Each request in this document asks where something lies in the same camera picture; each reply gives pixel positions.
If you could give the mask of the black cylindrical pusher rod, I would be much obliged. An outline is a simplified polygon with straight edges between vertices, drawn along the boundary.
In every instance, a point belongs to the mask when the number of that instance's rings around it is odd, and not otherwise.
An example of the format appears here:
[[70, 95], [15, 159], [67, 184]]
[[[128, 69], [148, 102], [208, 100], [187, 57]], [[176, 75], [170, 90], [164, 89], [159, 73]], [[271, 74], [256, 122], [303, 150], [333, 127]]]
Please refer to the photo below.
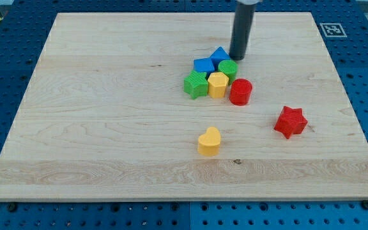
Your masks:
[[229, 49], [229, 55], [235, 61], [245, 57], [255, 11], [256, 2], [237, 2]]

